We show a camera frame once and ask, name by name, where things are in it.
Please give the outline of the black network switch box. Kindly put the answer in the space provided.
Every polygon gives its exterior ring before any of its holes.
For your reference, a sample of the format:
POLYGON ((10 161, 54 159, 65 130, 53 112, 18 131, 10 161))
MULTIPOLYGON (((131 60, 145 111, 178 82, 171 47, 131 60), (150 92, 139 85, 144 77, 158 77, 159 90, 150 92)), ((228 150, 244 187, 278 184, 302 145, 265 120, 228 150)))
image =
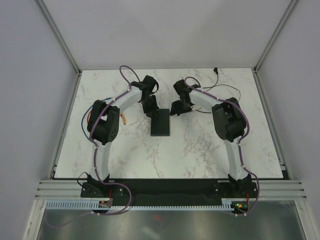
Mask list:
POLYGON ((159 118, 151 118, 150 136, 169 137, 170 134, 170 110, 168 108, 159 109, 159 118))

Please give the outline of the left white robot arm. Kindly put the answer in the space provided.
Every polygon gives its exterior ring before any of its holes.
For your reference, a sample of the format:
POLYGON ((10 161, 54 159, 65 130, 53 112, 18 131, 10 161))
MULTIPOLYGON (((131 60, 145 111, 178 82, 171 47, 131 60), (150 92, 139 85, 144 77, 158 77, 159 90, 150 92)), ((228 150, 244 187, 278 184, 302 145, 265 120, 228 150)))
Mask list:
POLYGON ((144 114, 152 122, 160 117, 154 88, 159 83, 147 75, 143 81, 133 81, 127 90, 113 98, 109 103, 96 100, 87 124, 89 140, 93 143, 93 165, 87 180, 82 184, 82 198, 103 198, 109 194, 109 158, 112 142, 118 135, 120 115, 126 109, 140 103, 144 114))

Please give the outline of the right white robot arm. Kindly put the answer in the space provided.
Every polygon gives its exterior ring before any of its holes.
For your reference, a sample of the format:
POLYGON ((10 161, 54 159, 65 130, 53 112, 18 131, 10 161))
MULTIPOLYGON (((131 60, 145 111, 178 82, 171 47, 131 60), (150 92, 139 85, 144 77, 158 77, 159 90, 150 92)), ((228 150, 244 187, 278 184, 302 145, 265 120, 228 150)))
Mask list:
POLYGON ((229 193, 241 197, 252 183, 251 174, 244 167, 240 142, 248 135, 248 119, 234 98, 220 99, 204 90, 188 86, 173 86, 179 100, 171 104, 170 115, 181 115, 192 111, 192 106, 199 105, 212 114, 216 134, 223 140, 228 162, 229 193))

